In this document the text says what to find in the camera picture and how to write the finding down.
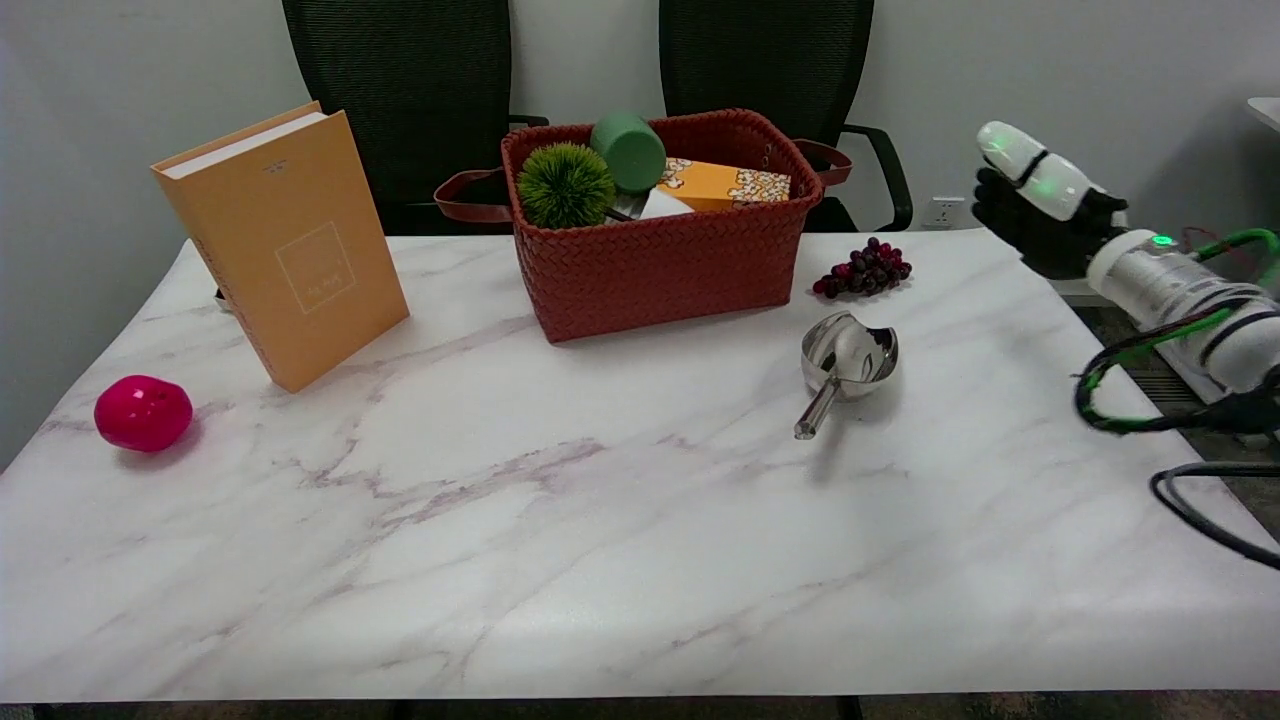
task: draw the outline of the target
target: black chair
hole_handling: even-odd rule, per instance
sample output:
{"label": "black chair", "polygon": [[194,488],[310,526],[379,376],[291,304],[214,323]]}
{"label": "black chair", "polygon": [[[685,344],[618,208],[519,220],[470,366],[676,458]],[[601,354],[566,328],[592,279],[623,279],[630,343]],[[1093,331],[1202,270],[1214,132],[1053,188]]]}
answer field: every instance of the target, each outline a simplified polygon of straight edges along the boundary
{"label": "black chair", "polygon": [[[284,0],[311,97],[346,110],[387,234],[480,234],[509,225],[449,220],[431,201],[460,170],[495,168],[511,115],[507,0]],[[506,181],[468,202],[508,202]]]}
{"label": "black chair", "polygon": [[[893,201],[911,224],[911,193],[897,151],[877,128],[845,124],[867,60],[874,0],[662,0],[658,36],[668,115],[748,108],[794,138],[836,145],[841,133],[870,141]],[[849,211],[826,197],[809,232],[855,232]]]}

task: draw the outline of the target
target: basket handle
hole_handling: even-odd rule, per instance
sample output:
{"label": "basket handle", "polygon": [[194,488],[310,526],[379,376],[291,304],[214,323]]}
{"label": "basket handle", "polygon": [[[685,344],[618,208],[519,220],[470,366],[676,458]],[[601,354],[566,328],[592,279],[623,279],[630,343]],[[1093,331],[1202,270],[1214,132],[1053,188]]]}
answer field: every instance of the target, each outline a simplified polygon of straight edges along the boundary
{"label": "basket handle", "polygon": [[823,186],[831,187],[849,179],[849,173],[854,169],[854,161],[849,159],[849,155],[814,140],[796,140],[792,142],[796,143],[803,155],[817,158],[831,165],[829,169],[818,173],[818,178],[822,179]]}
{"label": "basket handle", "polygon": [[457,202],[457,197],[466,187],[476,181],[502,173],[502,168],[492,170],[462,170],[452,178],[444,181],[435,188],[433,197],[440,213],[451,220],[460,223],[509,223],[511,206],[508,205],[483,205],[480,202]]}

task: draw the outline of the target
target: white wall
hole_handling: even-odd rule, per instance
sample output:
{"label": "white wall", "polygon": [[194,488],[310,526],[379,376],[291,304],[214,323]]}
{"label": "white wall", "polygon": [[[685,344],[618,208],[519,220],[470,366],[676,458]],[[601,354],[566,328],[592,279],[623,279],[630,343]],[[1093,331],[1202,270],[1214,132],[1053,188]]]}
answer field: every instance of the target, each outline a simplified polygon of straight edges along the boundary
{"label": "white wall", "polygon": [[[515,111],[662,111],[657,0],[511,0]],[[973,135],[1023,126],[1176,229],[1280,222],[1274,0],[881,0],[851,119],[918,208],[966,195]],[[0,466],[182,242],[147,165],[306,99],[276,0],[0,0]],[[888,220],[874,160],[840,188]]]}
{"label": "white wall", "polygon": [[183,241],[148,165],[305,101],[269,0],[0,0],[0,468]]}

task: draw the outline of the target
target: chair back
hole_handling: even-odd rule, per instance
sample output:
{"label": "chair back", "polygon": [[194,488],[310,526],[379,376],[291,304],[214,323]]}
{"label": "chair back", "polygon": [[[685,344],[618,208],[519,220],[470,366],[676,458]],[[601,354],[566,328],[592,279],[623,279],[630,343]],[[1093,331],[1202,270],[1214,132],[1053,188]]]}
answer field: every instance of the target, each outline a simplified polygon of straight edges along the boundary
{"label": "chair back", "polygon": [[660,0],[668,115],[760,113],[835,145],[867,60],[874,0]]}
{"label": "chair back", "polygon": [[326,113],[347,111],[380,213],[500,164],[507,0],[283,1],[307,91]]}

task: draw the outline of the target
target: scoop handle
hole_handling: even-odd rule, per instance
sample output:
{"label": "scoop handle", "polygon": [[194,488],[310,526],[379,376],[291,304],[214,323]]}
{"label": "scoop handle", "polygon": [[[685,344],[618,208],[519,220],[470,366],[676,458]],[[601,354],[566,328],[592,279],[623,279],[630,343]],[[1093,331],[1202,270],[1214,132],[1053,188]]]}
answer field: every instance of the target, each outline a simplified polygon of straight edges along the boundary
{"label": "scoop handle", "polygon": [[822,383],[818,388],[818,395],[813,397],[813,402],[800,416],[800,421],[796,423],[796,439],[813,439],[818,434],[818,428],[822,427],[822,421],[827,419],[827,413],[831,410],[831,404],[836,401],[836,384],[835,377],[828,375],[827,382]]}

